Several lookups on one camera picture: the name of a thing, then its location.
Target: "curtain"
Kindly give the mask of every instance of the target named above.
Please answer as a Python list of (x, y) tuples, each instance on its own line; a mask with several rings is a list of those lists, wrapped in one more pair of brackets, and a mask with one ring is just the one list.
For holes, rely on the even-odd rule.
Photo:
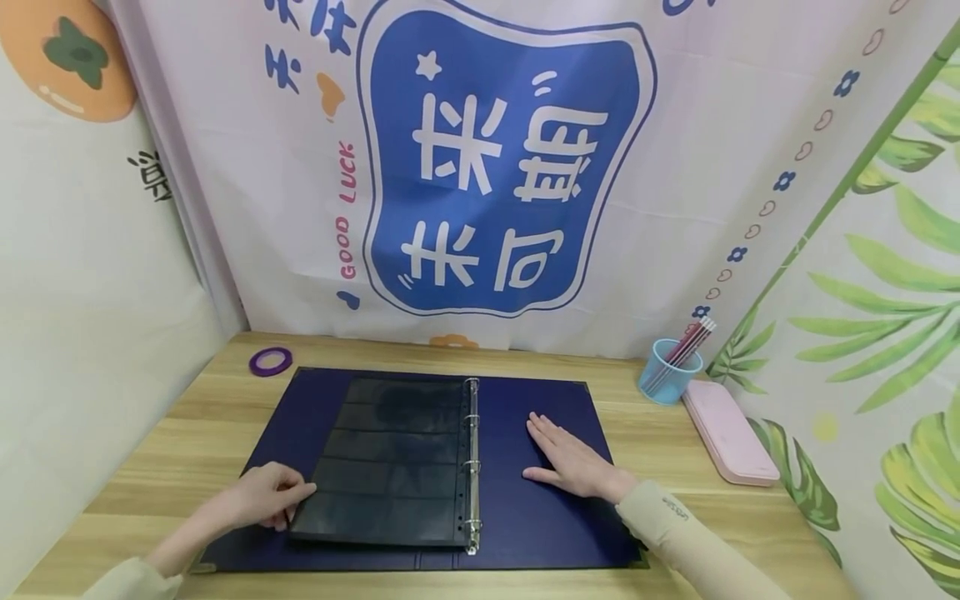
[(221, 313), (604, 356), (707, 314), (713, 354), (956, 16), (950, 0), (114, 9)]
[(7, 597), (224, 334), (107, 16), (3, 1), (0, 49)]
[(958, 40), (708, 370), (864, 598), (960, 598)]

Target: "wooden table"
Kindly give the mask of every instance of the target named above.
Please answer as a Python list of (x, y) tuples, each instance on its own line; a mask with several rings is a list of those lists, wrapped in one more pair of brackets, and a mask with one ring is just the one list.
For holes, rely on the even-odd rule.
[[(295, 366), (586, 381), (618, 465), (660, 481), (794, 598), (856, 597), (782, 488), (726, 483), (683, 406), (660, 407), (640, 395), (634, 384), (637, 361), (245, 333), (217, 354), (12, 598), (79, 596), (115, 564), (146, 554), (235, 480), (295, 370), (268, 379), (250, 375), (247, 361), (269, 346), (290, 348)], [(651, 564), (651, 570), (196, 575), (180, 597), (698, 597), (662, 563)]]

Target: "pencil holder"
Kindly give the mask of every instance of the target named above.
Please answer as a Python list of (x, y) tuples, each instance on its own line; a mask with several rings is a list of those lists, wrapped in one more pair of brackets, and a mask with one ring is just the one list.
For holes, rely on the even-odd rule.
[(667, 363), (667, 356), (678, 343), (666, 338), (654, 342), (650, 359), (637, 383), (640, 391), (657, 404), (669, 406), (680, 401), (686, 384), (704, 366), (700, 352), (694, 352), (679, 366)]

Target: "right hand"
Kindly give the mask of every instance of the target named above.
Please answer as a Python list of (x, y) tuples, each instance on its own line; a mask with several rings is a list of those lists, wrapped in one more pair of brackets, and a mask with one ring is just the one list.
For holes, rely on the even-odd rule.
[(549, 484), (583, 498), (603, 498), (619, 504), (636, 487), (636, 478), (622, 468), (605, 461), (593, 448), (584, 444), (547, 417), (530, 413), (527, 431), (554, 470), (528, 467), (523, 477)]

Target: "beige sleeve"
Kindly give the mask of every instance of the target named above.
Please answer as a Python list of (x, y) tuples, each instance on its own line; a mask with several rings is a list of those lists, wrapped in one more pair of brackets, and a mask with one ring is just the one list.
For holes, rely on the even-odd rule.
[(163, 579), (152, 566), (129, 559), (101, 577), (81, 600), (174, 600), (182, 581), (179, 575)]
[(705, 600), (789, 600), (777, 584), (656, 482), (644, 481), (616, 510), (633, 534)]

